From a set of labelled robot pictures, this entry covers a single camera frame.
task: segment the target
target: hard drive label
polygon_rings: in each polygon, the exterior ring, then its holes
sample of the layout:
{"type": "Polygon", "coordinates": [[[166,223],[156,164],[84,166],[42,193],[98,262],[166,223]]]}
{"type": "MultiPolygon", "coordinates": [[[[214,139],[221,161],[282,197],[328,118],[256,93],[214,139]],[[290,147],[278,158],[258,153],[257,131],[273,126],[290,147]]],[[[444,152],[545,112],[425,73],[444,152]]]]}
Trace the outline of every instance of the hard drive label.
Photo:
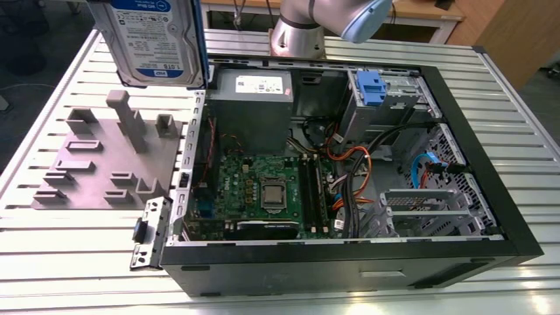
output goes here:
{"type": "Polygon", "coordinates": [[[114,0],[110,5],[132,66],[149,77],[178,77],[184,68],[177,40],[168,31],[176,28],[170,4],[165,0],[114,0]]]}

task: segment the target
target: ram slot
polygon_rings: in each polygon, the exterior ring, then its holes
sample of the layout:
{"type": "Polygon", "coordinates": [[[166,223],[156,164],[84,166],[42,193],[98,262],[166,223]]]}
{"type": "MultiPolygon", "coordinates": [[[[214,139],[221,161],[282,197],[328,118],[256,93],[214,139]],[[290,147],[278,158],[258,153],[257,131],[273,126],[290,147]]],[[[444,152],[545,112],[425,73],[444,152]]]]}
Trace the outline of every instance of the ram slot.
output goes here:
{"type": "Polygon", "coordinates": [[[310,202],[312,202],[312,208],[310,208],[310,216],[313,218],[313,227],[312,232],[316,232],[322,227],[322,215],[321,215],[321,196],[320,196],[320,178],[317,174],[317,164],[314,163],[314,160],[309,160],[306,162],[306,176],[309,179],[309,185],[308,185],[308,191],[310,194],[310,202]]]}
{"type": "Polygon", "coordinates": [[[314,216],[312,212],[312,192],[309,189],[309,174],[308,169],[308,159],[302,156],[298,159],[297,169],[298,169],[298,193],[301,196],[301,209],[304,212],[304,227],[305,231],[310,231],[314,227],[314,216]]]}
{"type": "Polygon", "coordinates": [[[322,181],[322,165],[317,155],[314,157],[314,165],[316,165],[316,173],[317,173],[317,192],[320,197],[320,206],[318,206],[318,221],[317,221],[317,228],[321,226],[322,232],[328,232],[328,224],[326,224],[326,196],[324,195],[324,181],[322,181]]]}

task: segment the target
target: power supply label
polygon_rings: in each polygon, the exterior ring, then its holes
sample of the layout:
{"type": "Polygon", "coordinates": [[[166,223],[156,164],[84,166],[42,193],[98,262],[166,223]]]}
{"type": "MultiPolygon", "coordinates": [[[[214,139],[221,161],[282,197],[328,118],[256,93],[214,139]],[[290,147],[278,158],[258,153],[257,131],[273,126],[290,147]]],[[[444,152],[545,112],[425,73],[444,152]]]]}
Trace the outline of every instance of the power supply label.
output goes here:
{"type": "Polygon", "coordinates": [[[284,94],[281,77],[240,75],[236,78],[237,93],[284,94]]]}

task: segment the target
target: open computer tower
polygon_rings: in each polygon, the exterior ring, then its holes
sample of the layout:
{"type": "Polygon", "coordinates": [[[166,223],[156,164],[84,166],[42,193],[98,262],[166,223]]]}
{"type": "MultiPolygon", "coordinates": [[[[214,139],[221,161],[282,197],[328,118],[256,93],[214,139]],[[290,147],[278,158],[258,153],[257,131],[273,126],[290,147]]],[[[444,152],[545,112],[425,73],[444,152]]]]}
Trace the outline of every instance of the open computer tower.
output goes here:
{"type": "Polygon", "coordinates": [[[444,287],[542,254],[436,68],[210,64],[132,270],[192,296],[277,295],[444,287]]]}

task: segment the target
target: floor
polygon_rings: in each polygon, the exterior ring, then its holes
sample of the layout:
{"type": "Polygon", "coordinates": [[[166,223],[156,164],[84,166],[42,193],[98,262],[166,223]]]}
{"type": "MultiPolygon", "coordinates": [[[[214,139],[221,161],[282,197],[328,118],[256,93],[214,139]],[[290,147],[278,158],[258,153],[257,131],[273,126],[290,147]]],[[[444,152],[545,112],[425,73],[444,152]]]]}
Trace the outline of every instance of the floor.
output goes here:
{"type": "Polygon", "coordinates": [[[93,27],[93,17],[85,5],[82,12],[73,16],[64,2],[48,1],[44,15],[49,32],[34,39],[46,58],[44,70],[22,76],[0,68],[0,95],[10,104],[8,110],[0,112],[0,173],[93,27]]]}
{"type": "MultiPolygon", "coordinates": [[[[44,13],[50,31],[36,40],[46,57],[45,69],[34,75],[16,76],[0,68],[0,95],[10,104],[8,110],[0,112],[0,173],[93,27],[85,7],[73,16],[65,3],[48,1],[44,13]]],[[[549,79],[545,72],[537,72],[520,95],[560,143],[560,79],[549,79]]]]}

